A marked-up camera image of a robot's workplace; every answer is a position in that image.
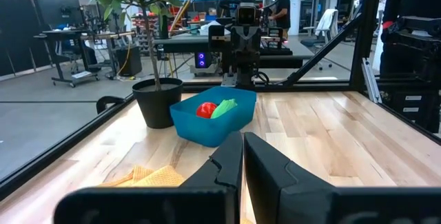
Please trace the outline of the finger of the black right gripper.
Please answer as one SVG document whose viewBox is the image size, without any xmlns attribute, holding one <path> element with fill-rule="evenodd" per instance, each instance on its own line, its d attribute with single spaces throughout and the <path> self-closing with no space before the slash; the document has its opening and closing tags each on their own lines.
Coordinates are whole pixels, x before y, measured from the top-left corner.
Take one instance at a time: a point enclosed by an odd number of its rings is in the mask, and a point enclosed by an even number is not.
<svg viewBox="0 0 441 224">
<path fill-rule="evenodd" d="M 247 35 L 244 33 L 244 27 L 237 27 L 238 50 L 244 50 L 247 47 Z"/>
<path fill-rule="evenodd" d="M 256 50 L 256 38 L 257 27 L 250 27 L 247 34 L 247 49 Z"/>
</svg>

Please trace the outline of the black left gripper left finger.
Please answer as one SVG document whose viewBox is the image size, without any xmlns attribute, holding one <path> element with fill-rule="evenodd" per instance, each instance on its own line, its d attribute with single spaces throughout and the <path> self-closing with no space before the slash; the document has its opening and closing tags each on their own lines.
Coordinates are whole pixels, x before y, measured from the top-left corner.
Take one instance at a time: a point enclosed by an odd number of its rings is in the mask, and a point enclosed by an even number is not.
<svg viewBox="0 0 441 224">
<path fill-rule="evenodd" d="M 243 138 L 232 132 L 193 175 L 181 184 L 181 223 L 239 223 Z"/>
</svg>

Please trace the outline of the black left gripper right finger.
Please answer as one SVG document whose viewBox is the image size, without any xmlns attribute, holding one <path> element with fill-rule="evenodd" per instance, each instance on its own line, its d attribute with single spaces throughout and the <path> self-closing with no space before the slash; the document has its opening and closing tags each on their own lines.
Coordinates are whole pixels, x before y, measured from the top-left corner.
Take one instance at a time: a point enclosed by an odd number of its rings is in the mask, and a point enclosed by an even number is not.
<svg viewBox="0 0 441 224">
<path fill-rule="evenodd" d="M 245 176 L 257 223 L 326 223 L 332 188 L 252 132 L 244 135 Z"/>
</svg>

